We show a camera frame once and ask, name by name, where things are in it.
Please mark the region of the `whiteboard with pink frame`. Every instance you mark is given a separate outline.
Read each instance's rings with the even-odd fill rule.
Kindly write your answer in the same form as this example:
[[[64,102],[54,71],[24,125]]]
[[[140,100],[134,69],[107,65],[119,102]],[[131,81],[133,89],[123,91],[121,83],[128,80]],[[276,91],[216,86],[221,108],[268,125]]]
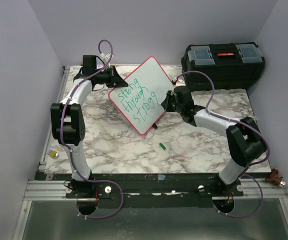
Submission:
[[[161,103],[174,89],[171,79],[153,56],[125,79],[127,87],[114,88],[108,98],[140,135],[145,135],[165,113]]]

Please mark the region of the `green marker cap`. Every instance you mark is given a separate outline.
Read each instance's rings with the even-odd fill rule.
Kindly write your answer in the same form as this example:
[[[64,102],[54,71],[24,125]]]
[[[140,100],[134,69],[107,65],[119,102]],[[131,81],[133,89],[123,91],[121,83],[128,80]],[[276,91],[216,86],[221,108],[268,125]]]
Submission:
[[[163,150],[166,150],[166,147],[165,147],[162,143],[159,143],[159,146],[160,146]]]

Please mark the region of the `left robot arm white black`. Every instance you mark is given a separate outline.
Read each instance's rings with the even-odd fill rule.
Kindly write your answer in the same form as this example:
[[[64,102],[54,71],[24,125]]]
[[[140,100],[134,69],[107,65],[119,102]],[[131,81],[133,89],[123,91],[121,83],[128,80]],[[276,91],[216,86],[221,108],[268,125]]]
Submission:
[[[72,170],[72,179],[80,182],[77,191],[85,198],[95,191],[96,180],[87,164],[83,147],[86,126],[82,106],[96,85],[107,88],[123,88],[128,83],[117,73],[114,65],[110,66],[113,57],[108,55],[84,55],[82,67],[73,80],[73,87],[59,103],[50,107],[52,136],[63,147]]]

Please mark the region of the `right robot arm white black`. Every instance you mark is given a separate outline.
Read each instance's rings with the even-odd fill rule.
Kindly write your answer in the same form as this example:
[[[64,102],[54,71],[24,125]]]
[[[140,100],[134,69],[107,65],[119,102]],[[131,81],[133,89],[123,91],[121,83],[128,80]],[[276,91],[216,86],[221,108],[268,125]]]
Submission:
[[[232,184],[248,169],[250,164],[269,151],[253,118],[229,118],[196,105],[186,86],[177,86],[169,90],[161,106],[166,112],[180,114],[187,124],[205,128],[226,137],[231,159],[220,171],[218,180],[214,183],[214,191],[220,196],[231,192]]]

